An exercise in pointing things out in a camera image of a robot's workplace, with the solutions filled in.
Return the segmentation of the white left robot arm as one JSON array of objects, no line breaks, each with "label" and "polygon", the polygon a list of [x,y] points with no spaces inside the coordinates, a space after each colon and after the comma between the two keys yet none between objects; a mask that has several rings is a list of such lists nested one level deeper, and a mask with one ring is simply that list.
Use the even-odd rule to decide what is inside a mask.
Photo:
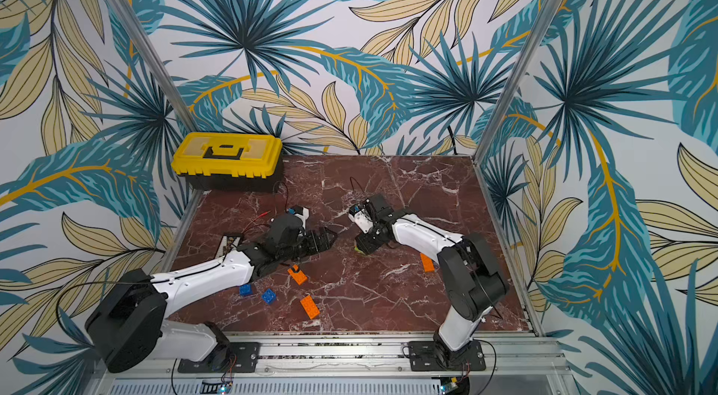
[{"label": "white left robot arm", "polygon": [[212,322],[196,325],[170,316],[215,293],[274,273],[281,264],[328,251],[338,235],[310,230],[309,212],[284,213],[254,241],[208,262],[168,273],[125,273],[97,305],[85,329],[107,370],[128,371],[148,359],[177,359],[224,371],[233,361],[230,341]]}]

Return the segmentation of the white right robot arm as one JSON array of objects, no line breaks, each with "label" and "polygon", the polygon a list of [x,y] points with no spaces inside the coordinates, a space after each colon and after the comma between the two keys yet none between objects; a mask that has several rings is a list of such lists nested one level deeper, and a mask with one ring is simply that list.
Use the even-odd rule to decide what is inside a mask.
[{"label": "white right robot arm", "polygon": [[396,242],[439,264],[451,308],[434,335],[434,355],[445,368],[468,363],[473,333],[510,292],[497,255],[485,238],[448,232],[407,208],[395,210],[380,194],[352,206],[349,218],[361,230],[355,245],[363,254]]}]

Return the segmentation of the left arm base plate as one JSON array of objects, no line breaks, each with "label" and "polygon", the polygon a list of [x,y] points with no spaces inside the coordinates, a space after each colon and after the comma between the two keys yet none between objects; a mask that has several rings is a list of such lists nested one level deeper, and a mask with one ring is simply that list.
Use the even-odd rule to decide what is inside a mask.
[{"label": "left arm base plate", "polygon": [[219,344],[202,361],[181,359],[178,370],[180,374],[252,374],[260,348],[258,342]]}]

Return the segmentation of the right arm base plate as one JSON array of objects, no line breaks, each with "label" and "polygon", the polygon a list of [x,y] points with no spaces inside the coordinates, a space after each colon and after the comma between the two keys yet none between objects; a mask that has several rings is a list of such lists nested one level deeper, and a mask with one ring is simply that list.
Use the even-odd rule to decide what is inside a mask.
[{"label": "right arm base plate", "polygon": [[408,358],[413,372],[480,372],[486,369],[479,341],[452,351],[438,341],[411,341]]}]

